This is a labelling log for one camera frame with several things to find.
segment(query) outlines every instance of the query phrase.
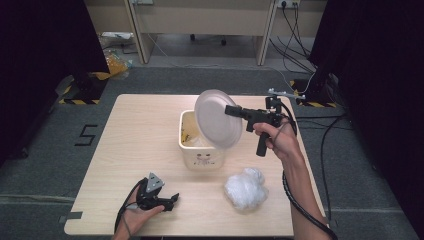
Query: person's right hand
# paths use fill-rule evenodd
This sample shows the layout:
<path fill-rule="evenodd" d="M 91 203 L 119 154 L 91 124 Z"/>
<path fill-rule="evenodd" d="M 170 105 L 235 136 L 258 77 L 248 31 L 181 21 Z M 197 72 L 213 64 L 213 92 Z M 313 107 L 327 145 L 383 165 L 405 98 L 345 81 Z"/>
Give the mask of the person's right hand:
<path fill-rule="evenodd" d="M 256 135 L 261 135 L 263 132 L 269 134 L 270 138 L 266 140 L 266 146 L 272 149 L 275 155 L 285 163 L 293 161 L 302 161 L 303 155 L 300 151 L 299 142 L 294 134 L 293 128 L 288 122 L 288 119 L 283 119 L 280 128 L 267 123 L 255 123 L 253 125 Z"/>

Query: crumpled plastic bag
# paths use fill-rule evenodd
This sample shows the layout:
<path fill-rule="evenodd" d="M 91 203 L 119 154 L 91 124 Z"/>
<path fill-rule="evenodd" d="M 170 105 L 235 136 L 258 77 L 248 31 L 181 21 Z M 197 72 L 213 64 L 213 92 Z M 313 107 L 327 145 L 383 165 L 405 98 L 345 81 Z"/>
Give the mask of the crumpled plastic bag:
<path fill-rule="evenodd" d="M 104 51 L 107 66 L 110 73 L 95 72 L 94 74 L 99 80 L 105 80 L 119 73 L 125 72 L 131 67 L 131 62 L 121 59 L 114 51 Z"/>
<path fill-rule="evenodd" d="M 228 178 L 225 193 L 236 209 L 254 209 L 268 198 L 269 190 L 263 186 L 264 182 L 259 169 L 245 168 L 241 174 Z"/>

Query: wooden table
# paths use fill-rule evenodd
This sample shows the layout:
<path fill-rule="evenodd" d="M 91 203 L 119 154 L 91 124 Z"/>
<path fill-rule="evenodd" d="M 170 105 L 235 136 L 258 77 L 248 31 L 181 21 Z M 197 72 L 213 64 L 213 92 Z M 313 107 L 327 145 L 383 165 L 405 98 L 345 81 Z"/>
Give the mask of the wooden table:
<path fill-rule="evenodd" d="M 70 235 L 112 235 L 118 209 L 131 188 L 150 172 L 165 182 L 159 197 L 180 193 L 172 212 L 152 218 L 138 233 L 143 236 L 292 236 L 290 203 L 281 183 L 282 165 L 272 151 L 256 156 L 258 136 L 243 131 L 238 144 L 227 150 L 222 168 L 191 171 L 178 146 L 179 119 L 194 109 L 196 95 L 121 95 L 94 153 L 68 219 Z M 264 109 L 264 96 L 231 96 L 240 106 Z M 291 109 L 288 99 L 283 102 Z M 299 133 L 301 149 L 306 152 Z M 230 176 L 246 167 L 265 176 L 268 198 L 259 208 L 237 211 L 224 192 Z M 312 177 L 318 205 L 322 203 Z"/>

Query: hand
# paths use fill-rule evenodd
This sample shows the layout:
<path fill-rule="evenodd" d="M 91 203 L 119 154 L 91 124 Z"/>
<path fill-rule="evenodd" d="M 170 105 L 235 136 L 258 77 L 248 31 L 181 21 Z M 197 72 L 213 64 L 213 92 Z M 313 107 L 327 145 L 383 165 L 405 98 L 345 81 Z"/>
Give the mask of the hand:
<path fill-rule="evenodd" d="M 261 135 L 263 132 L 269 134 L 270 138 L 266 140 L 266 146 L 274 151 L 283 165 L 304 163 L 299 142 L 288 119 L 283 119 L 281 123 L 280 128 L 267 123 L 255 123 L 253 128 L 256 135 Z"/>
<path fill-rule="evenodd" d="M 137 186 L 137 188 L 134 190 L 133 194 L 128 200 L 128 203 L 133 203 L 136 201 L 136 194 L 139 187 L 140 186 Z M 138 207 L 136 209 L 125 210 L 112 239 L 129 239 L 131 236 L 135 235 L 151 217 L 162 212 L 164 209 L 164 206 L 157 206 L 147 211 L 144 211 Z"/>

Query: forearm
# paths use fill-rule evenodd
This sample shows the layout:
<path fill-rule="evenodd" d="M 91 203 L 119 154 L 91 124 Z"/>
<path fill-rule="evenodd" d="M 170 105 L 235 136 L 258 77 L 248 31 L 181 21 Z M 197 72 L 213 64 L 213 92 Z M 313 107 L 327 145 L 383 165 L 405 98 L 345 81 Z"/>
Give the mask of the forearm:
<path fill-rule="evenodd" d="M 322 224 L 325 219 L 316 202 L 309 171 L 301 154 L 296 154 L 295 159 L 283 162 L 285 177 L 293 198 L 312 217 Z M 330 239 L 330 237 L 310 222 L 298 209 L 291 204 L 294 236 L 296 239 Z"/>

